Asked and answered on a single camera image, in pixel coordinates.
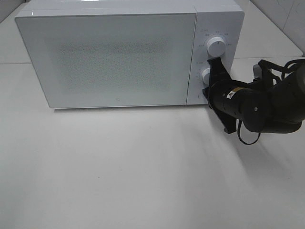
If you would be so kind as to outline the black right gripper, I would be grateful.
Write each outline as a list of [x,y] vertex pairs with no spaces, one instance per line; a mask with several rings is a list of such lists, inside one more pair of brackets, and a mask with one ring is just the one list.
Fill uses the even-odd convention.
[[208,60],[210,65],[209,86],[203,89],[210,108],[215,112],[228,134],[237,131],[236,121],[244,122],[250,130],[250,115],[246,113],[246,105],[250,100],[246,91],[250,90],[246,83],[232,80],[220,57]]

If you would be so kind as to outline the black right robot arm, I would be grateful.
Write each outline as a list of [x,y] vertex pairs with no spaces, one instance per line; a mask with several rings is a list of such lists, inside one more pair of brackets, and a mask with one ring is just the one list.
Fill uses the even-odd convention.
[[238,120],[255,133],[286,134],[301,127],[305,119],[303,59],[285,66],[260,60],[254,65],[251,83],[233,80],[219,57],[207,62],[209,86],[203,94],[226,133],[236,132]]

